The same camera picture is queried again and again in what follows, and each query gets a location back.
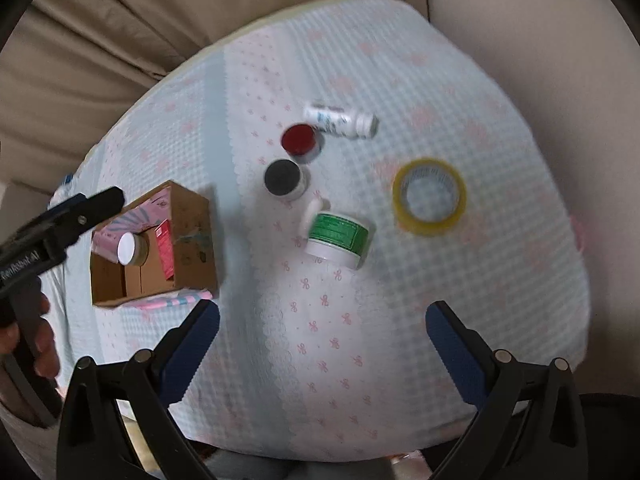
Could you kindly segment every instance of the bottle label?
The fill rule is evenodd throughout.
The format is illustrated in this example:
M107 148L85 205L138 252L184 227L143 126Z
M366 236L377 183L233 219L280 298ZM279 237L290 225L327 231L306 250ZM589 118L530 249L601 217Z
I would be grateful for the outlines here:
M363 226L331 213L320 213L309 231L309 240L318 240L362 256L369 237Z
M340 137L357 136L354 117L344 108L314 103L305 109L305 117L308 117L313 126L329 134Z

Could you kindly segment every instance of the beige curtain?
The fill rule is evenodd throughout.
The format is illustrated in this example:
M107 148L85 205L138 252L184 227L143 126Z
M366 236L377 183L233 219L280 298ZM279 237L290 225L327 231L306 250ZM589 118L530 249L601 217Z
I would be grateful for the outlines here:
M0 180L54 190L203 47L311 0L34 0L0 54ZM427 0L405 0L426 16Z

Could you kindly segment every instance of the red lid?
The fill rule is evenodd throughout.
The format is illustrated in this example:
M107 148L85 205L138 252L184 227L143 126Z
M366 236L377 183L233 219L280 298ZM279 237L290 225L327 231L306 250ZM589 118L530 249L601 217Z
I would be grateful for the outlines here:
M280 143L291 156L306 155L316 146L316 133L308 124L294 124L282 134Z

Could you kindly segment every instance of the wall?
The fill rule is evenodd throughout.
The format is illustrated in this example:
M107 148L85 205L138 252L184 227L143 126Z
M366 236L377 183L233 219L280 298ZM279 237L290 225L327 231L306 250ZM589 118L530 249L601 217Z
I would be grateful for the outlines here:
M28 187L0 182L0 243L45 211L50 199L49 195Z
M610 0L429 0L511 97L586 234L583 391L640 395L640 47Z

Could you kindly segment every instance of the red box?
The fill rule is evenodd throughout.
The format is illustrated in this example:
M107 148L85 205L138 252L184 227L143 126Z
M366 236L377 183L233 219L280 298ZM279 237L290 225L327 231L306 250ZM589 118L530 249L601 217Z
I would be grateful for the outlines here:
M156 240L164 278L170 280L174 276L174 245L171 241L171 224L168 220L156 228Z

